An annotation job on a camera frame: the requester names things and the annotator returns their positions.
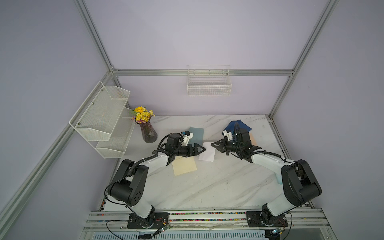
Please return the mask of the red bordered letter paper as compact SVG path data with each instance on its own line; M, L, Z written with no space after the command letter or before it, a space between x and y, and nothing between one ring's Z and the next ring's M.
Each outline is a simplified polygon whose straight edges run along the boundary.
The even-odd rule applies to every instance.
M214 162L216 149L211 146L212 143L204 142L203 147L206 149L199 155L199 161Z

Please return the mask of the teal envelope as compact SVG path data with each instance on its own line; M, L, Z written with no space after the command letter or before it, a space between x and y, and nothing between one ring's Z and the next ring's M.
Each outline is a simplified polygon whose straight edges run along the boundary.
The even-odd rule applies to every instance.
M196 143L202 146L204 138L204 129L190 127L189 132L193 134L192 138L189 140L189 144L194 145Z

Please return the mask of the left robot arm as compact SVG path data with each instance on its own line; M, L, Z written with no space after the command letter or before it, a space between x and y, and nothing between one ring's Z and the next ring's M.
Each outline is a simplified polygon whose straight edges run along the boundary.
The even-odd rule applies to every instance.
M143 197L147 177L151 171L169 166L176 157L189 158L202 154L206 148L191 144L192 133L166 135L149 157L136 162L123 160L111 183L105 188L105 199L113 204L129 208L143 220L153 219L155 208Z

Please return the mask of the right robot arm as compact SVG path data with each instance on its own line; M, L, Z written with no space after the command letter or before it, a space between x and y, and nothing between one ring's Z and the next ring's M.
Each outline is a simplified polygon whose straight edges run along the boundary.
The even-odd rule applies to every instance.
M211 146L226 155L260 165L275 173L283 186L283 193L262 206L258 221L267 227L285 217L290 210L300 207L322 194L320 184L305 160L286 160L281 155L253 145L250 133L236 128L233 133L223 131L224 138Z

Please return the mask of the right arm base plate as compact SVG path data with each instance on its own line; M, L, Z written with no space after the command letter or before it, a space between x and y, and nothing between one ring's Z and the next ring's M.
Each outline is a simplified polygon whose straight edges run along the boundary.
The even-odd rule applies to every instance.
M250 228L287 227L288 222L284 214L272 216L262 211L247 211L246 220Z

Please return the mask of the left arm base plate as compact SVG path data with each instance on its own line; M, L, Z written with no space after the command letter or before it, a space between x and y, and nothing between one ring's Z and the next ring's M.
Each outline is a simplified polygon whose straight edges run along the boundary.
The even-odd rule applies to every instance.
M169 221L169 213L153 212L147 218L141 218L135 213L129 215L128 229L159 229Z

